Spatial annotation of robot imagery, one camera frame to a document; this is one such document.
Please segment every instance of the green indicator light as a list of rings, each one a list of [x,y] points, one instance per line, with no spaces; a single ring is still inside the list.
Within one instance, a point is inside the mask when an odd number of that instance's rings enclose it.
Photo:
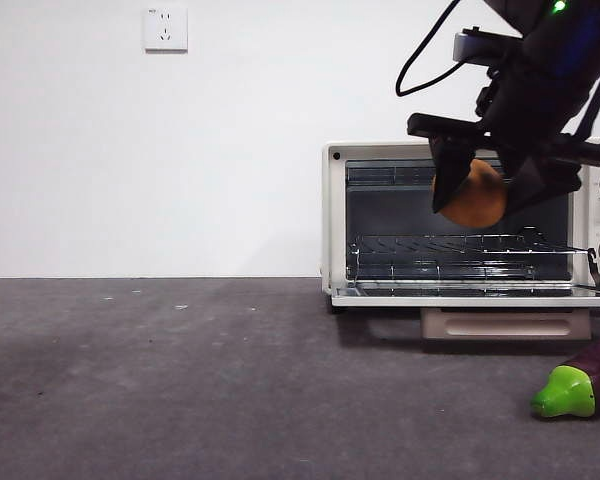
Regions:
[[[556,3],[553,4],[553,13],[556,14],[558,12],[561,12],[565,8],[567,8],[567,2],[565,2],[564,0],[558,0]]]

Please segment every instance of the eggplant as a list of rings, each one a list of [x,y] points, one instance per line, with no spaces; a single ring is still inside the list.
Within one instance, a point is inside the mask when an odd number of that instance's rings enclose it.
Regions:
[[[544,418],[600,414],[600,340],[556,367],[531,408]]]

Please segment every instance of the oven foot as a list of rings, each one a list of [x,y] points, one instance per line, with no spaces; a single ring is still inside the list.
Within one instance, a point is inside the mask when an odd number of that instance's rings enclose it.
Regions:
[[[331,315],[339,315],[347,311],[347,307],[336,307],[331,303],[331,295],[325,295],[325,303],[327,306],[327,313]]]

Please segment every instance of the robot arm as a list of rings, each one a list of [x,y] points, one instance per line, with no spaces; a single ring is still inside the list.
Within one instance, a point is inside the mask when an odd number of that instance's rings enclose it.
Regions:
[[[466,178],[477,149],[497,151],[512,178],[507,213],[578,190],[580,166],[600,165],[600,144],[586,142],[600,108],[600,84],[576,134],[561,133],[600,79],[600,0],[485,2],[522,37],[474,27],[456,38],[455,60],[489,67],[491,84],[477,100],[481,120],[417,113],[408,122],[411,135],[430,141],[436,212]]]

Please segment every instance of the toaster oven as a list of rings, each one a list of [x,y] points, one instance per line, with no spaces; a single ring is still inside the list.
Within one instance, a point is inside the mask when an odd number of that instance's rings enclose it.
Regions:
[[[502,172],[495,153],[478,158]],[[334,311],[418,307],[429,339],[582,339],[600,308],[600,168],[487,229],[431,211],[426,143],[323,150],[322,289]]]

